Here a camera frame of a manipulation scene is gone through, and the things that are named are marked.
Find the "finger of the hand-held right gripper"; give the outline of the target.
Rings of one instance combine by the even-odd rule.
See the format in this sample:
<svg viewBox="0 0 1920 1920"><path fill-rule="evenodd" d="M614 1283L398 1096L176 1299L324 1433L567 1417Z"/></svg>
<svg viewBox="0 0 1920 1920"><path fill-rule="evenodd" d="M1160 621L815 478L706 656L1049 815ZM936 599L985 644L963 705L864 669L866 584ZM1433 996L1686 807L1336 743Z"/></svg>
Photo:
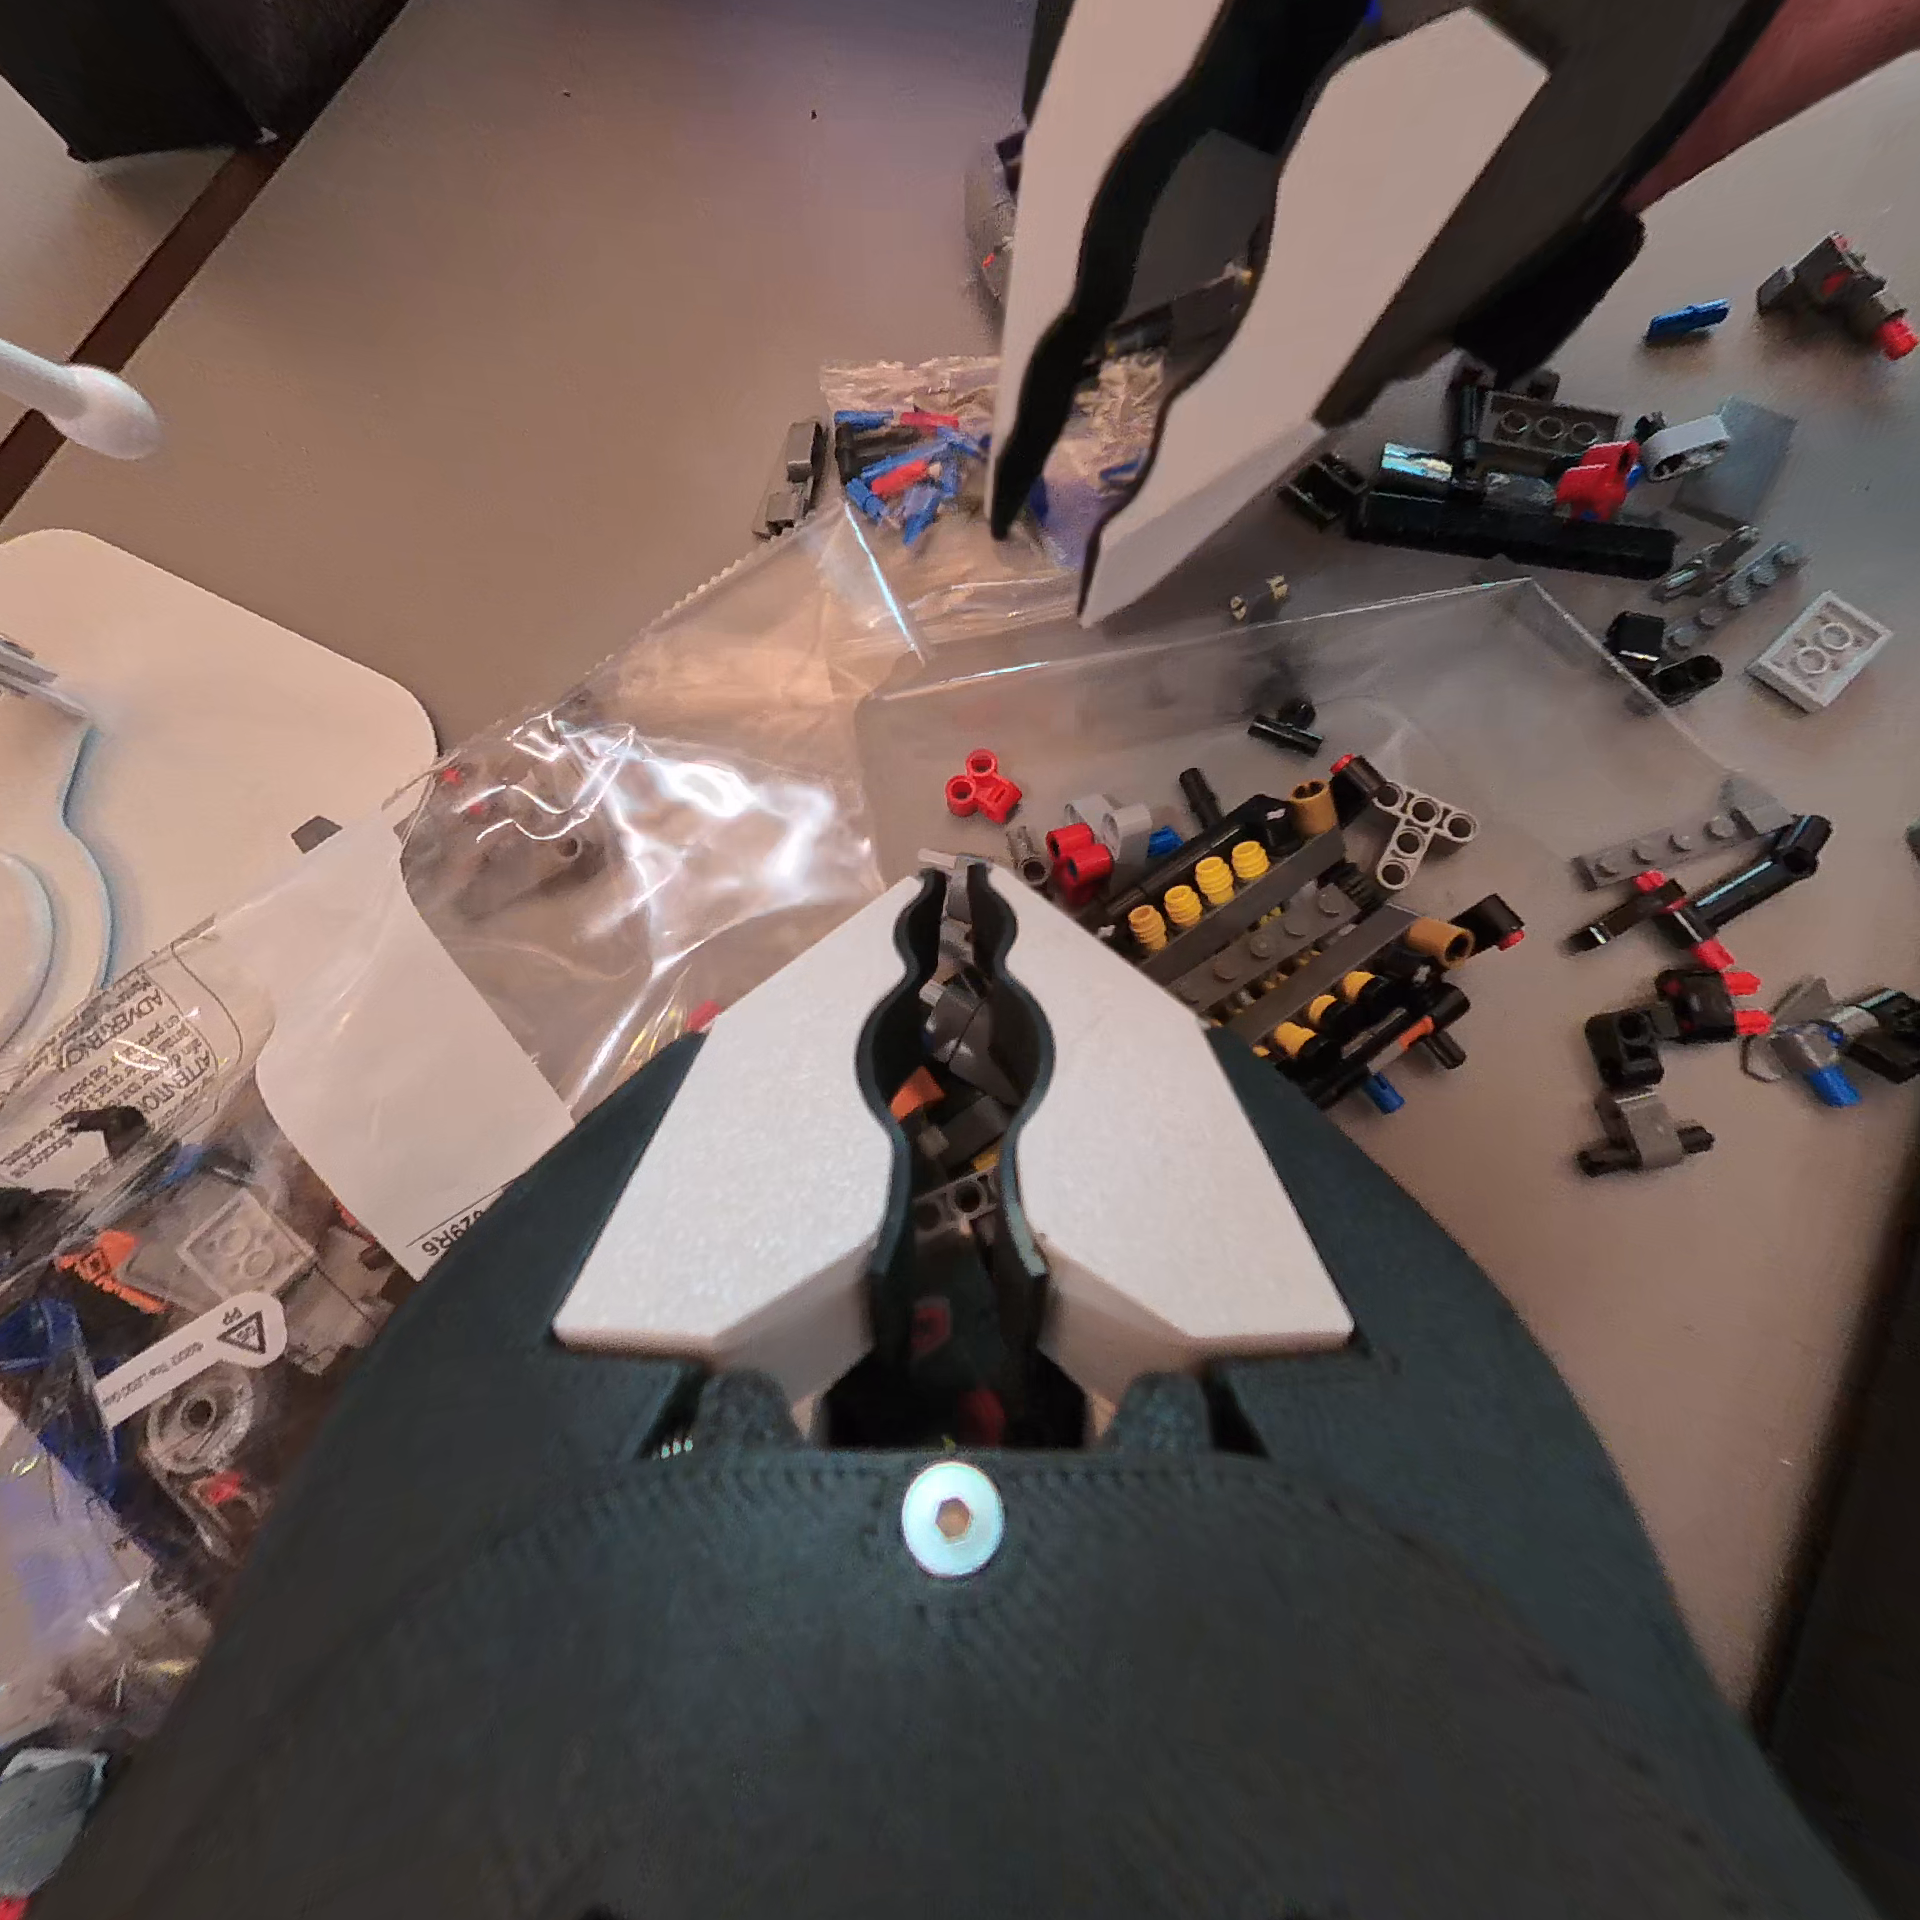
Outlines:
<svg viewBox="0 0 1920 1920"><path fill-rule="evenodd" d="M1233 84L1223 3L1079 3L1028 62L1016 254L1002 302L991 526L1025 513L1145 225Z"/></svg>
<svg viewBox="0 0 1920 1920"><path fill-rule="evenodd" d="M1310 462L1332 387L1545 77L1471 7L1337 68L1281 169L1254 299L1169 397L1137 492L1088 551L1083 624L1152 592Z"/></svg>

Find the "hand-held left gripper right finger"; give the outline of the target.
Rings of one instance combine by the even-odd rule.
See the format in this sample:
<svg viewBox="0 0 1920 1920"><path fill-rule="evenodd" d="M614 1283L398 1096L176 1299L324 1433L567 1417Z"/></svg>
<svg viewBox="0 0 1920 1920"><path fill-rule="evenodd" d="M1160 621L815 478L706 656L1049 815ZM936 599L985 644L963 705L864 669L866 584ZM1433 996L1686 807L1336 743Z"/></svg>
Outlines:
<svg viewBox="0 0 1920 1920"><path fill-rule="evenodd" d="M999 868L968 896L1002 1011L1032 1028L1007 1177L1044 1275L1044 1355L1119 1407L1145 1376L1345 1348L1354 1312L1214 1030Z"/></svg>

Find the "black lego chassis assembly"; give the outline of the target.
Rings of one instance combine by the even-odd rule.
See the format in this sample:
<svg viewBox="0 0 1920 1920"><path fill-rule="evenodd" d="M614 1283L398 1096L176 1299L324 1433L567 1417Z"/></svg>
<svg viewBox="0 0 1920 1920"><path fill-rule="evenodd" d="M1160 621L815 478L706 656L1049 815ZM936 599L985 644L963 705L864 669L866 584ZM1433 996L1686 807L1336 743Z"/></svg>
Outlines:
<svg viewBox="0 0 1920 1920"><path fill-rule="evenodd" d="M1083 902L1049 889L1123 961L1244 1040L1321 1113L1358 1100L1394 1115L1394 1068L1465 1064L1457 1028L1473 998L1458 977L1473 959L1518 948L1527 926L1499 894L1435 912L1411 900L1412 885L1383 894L1374 868L1385 821L1372 808L1383 781L1394 776L1345 753L1284 797L1223 807L1190 768L1180 783L1195 832L1158 823L1129 887Z"/></svg>

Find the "black lego assembly shiny bar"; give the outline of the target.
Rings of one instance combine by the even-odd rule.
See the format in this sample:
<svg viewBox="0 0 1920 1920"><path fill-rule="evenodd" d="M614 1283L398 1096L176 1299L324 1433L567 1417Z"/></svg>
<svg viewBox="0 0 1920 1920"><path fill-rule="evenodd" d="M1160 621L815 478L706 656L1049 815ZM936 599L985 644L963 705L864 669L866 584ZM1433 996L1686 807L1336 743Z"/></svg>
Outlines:
<svg viewBox="0 0 1920 1920"><path fill-rule="evenodd" d="M1503 387L1468 358L1447 382L1446 443L1383 443L1354 526L1331 533L1652 582L1673 569L1678 536L1632 497L1718 463L1730 446L1720 414L1626 419L1561 400L1547 368Z"/></svg>

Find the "grey black lego axle connector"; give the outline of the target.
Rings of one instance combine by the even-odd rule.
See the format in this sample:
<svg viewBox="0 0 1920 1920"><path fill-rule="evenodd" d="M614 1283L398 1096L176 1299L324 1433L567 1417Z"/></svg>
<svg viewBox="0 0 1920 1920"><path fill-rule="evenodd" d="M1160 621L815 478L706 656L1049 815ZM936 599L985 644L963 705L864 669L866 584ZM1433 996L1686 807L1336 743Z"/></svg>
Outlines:
<svg viewBox="0 0 1920 1920"><path fill-rule="evenodd" d="M1590 1180L1678 1168L1718 1144L1706 1125L1676 1119L1652 1087L1603 1091L1594 1096L1594 1110L1600 1140L1576 1151L1576 1166Z"/></svg>

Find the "grey lego wedge blue pin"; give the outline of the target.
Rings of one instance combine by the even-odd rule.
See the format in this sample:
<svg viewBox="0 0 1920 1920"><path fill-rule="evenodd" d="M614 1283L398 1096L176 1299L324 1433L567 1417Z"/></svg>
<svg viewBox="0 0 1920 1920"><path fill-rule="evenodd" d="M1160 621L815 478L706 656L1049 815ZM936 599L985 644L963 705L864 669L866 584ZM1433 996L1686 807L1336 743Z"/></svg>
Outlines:
<svg viewBox="0 0 1920 1920"><path fill-rule="evenodd" d="M1825 976L1796 981L1769 1011L1769 1027L1740 1043L1740 1070L1764 1086L1796 1084L1828 1110L1860 1104L1860 1091L1846 1061L1866 1030L1852 1001L1833 993Z"/></svg>

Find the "grey red lego piece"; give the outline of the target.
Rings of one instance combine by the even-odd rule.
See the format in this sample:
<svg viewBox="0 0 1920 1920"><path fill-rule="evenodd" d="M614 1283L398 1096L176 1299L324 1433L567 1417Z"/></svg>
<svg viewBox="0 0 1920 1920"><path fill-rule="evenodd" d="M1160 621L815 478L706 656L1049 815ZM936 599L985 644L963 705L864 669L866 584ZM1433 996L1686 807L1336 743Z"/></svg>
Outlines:
<svg viewBox="0 0 1920 1920"><path fill-rule="evenodd" d="M1799 261L1764 277L1756 293L1756 311L1764 320L1810 320L1836 328L1855 345L1870 348L1895 364L1918 348L1907 305L1839 231L1826 233Z"/></svg>

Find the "crumpled bag of lego pins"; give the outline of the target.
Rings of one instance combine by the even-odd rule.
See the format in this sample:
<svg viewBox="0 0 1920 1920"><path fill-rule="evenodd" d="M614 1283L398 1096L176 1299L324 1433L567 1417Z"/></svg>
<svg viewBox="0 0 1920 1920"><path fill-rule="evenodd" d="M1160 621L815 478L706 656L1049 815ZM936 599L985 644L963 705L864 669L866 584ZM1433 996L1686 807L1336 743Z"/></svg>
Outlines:
<svg viewBox="0 0 1920 1920"><path fill-rule="evenodd" d="M1007 535L991 526L994 355L820 365L828 475L881 587L920 629L985 631L1075 612L1088 542L1139 452L1154 382L1086 374Z"/></svg>

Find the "grey curved lego panel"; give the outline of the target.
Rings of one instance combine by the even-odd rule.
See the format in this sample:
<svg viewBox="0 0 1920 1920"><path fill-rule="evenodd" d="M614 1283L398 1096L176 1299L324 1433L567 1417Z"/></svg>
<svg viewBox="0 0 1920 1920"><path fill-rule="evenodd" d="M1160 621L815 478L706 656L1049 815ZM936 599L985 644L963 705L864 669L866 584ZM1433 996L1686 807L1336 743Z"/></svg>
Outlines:
<svg viewBox="0 0 1920 1920"><path fill-rule="evenodd" d="M795 529L819 502L825 478L828 428L820 419L793 421L780 441L772 475L752 516L752 536L772 542Z"/></svg>

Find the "grey T-shaped lego beam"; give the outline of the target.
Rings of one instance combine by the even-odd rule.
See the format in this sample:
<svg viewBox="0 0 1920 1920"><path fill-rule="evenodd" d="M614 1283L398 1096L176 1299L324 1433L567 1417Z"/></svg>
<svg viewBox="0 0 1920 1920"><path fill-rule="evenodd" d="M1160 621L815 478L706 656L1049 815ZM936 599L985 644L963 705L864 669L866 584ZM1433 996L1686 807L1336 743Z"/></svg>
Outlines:
<svg viewBox="0 0 1920 1920"><path fill-rule="evenodd" d="M1372 808L1385 823L1374 879L1388 896L1401 896L1433 851L1468 847L1480 838L1480 821L1468 808L1399 781L1383 781L1372 793Z"/></svg>

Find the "black lego brick red pins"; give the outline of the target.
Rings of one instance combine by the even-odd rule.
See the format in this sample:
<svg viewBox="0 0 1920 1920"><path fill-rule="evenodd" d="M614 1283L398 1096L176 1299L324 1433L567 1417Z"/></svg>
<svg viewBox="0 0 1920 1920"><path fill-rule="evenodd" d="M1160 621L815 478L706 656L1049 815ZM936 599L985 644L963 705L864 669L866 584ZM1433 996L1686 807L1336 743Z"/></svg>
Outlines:
<svg viewBox="0 0 1920 1920"><path fill-rule="evenodd" d="M1655 976L1655 1023L1667 1043L1711 1045L1764 1037L1771 1014L1759 1003L1761 977L1742 969L1672 967Z"/></svg>

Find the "clear bag mixed lego pieces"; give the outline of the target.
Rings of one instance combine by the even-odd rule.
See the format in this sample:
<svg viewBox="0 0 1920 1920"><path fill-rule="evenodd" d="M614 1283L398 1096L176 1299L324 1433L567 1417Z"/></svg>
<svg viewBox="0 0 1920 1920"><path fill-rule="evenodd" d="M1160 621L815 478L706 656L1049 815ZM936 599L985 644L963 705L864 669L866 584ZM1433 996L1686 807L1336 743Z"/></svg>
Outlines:
<svg viewBox="0 0 1920 1920"><path fill-rule="evenodd" d="M256 1091L211 924L6 1070L6 1741L130 1743L412 1289Z"/></svg>

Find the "dark grey lego wedge plate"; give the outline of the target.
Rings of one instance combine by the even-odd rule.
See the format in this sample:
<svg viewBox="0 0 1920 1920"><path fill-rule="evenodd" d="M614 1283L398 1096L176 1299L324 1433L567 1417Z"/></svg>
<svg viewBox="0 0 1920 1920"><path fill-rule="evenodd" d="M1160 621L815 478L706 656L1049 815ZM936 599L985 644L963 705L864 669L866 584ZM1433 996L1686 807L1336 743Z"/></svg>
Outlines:
<svg viewBox="0 0 1920 1920"><path fill-rule="evenodd" d="M1700 856L1754 847L1787 827L1792 819L1792 808L1764 783L1734 772L1720 781L1714 804L1695 807L1670 823L1574 855L1568 863L1574 878L1595 892L1627 881L1636 873L1672 873Z"/></svg>

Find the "black shiny lego piece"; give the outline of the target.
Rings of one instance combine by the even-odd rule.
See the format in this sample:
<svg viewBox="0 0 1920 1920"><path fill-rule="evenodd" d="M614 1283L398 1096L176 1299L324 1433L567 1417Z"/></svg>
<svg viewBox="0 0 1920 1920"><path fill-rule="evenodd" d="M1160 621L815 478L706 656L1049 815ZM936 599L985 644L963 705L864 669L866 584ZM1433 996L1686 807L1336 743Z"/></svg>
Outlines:
<svg viewBox="0 0 1920 1920"><path fill-rule="evenodd" d="M1894 1086L1918 1076L1918 998L1903 990L1860 993L1833 1017L1843 1057Z"/></svg>

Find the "flat clear plastic bag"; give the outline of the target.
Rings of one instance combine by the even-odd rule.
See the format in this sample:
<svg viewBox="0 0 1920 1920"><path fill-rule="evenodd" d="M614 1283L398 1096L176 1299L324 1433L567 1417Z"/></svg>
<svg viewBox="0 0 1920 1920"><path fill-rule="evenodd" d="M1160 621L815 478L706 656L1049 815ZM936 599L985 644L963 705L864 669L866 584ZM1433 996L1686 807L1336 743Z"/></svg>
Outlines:
<svg viewBox="0 0 1920 1920"><path fill-rule="evenodd" d="M1097 639L1049 620L928 649L898 667L856 720L858 768L884 879L920 852L1003 852L1002 827L953 819L945 783L970 750L992 750L1038 838L1086 793L1152 807L1194 829L1180 772L1198 768L1223 807L1284 797L1345 753L1468 808L1480 838L1433 855L1411 887L1426 912L1499 894L1527 943L1561 942L1607 912L1624 885L1583 887L1571 856L1714 804L1726 774L1683 710L1632 710L1635 680L1534 582L1430 592L1329 615L1203 624ZM1255 712L1318 705L1326 745L1281 752L1246 734ZM1670 871L1713 885L1764 851Z"/></svg>

